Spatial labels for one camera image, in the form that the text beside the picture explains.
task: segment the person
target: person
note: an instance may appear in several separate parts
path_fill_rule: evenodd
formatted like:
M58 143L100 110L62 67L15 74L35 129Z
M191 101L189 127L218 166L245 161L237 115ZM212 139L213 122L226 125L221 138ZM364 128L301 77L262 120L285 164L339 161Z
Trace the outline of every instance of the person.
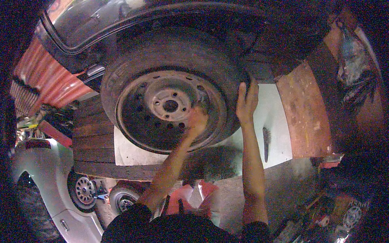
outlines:
M163 162L150 187L139 200L108 225L101 242L269 242L265 177L253 120L258 91L254 79L251 80L247 94L244 82L238 91L236 115L243 134L242 180L245 198L240 237L220 229L209 217L195 213L175 213L151 221L152 213L178 180L190 145L207 125L208 116L200 107L194 107L188 119L189 128L183 134L180 144Z

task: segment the car wheel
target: car wheel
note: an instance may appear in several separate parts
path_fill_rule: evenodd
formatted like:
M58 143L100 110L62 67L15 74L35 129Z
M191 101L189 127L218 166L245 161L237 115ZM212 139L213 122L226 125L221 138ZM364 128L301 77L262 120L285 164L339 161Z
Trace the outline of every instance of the car wheel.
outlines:
M85 175L74 172L69 174L68 190L74 205L82 212L89 213L94 210L96 198L95 184Z
M109 203L112 211L122 214L138 199L141 192L126 182L119 182L109 193Z
M20 211L34 235L43 242L65 242L51 219L35 183L31 179L19 180L16 193Z
M238 87L248 80L227 50L215 37L187 28L136 37L106 69L100 87L104 110L133 144L168 154L191 107L201 101L209 121L189 151L220 142L239 128Z

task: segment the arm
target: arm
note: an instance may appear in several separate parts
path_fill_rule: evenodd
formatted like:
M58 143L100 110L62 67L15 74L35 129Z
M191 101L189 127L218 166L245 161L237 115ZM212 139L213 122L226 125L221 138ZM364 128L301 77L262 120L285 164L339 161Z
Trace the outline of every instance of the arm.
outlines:
M243 222L248 224L255 221L268 223L265 206L265 174L257 137L254 130L253 114L258 104L259 87L255 80L251 79L251 85L246 95L246 84L239 86L237 103L237 116L242 127L243 134L243 194L245 204L243 208Z
M192 142L200 135L207 125L208 116L200 107L195 107L189 115L189 129L181 138L180 144L175 148L163 162L162 167L156 173L151 186L139 198L138 203L146 205L154 212L161 200L168 194L174 183L177 181L186 152Z

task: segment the hand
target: hand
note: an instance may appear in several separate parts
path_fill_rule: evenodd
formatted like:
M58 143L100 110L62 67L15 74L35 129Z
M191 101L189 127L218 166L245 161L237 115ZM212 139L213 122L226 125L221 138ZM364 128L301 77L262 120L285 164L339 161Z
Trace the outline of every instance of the hand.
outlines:
M242 82L239 85L238 103L237 103L237 117L240 125L253 124L253 114L258 105L259 86L255 79L250 76L251 84L246 97L246 83Z
M203 110L203 108L200 106L195 106L189 113L187 125L189 128L188 132L193 136L193 138L196 138L204 131L205 127L207 126L207 122L208 115L206 114L205 110Z

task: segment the car window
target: car window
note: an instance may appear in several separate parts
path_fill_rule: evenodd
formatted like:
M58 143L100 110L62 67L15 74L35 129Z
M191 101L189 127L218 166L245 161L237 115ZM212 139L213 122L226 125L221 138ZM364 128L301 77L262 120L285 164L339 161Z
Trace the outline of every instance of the car window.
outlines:
M62 41L75 47L145 5L145 0L56 0L47 14Z

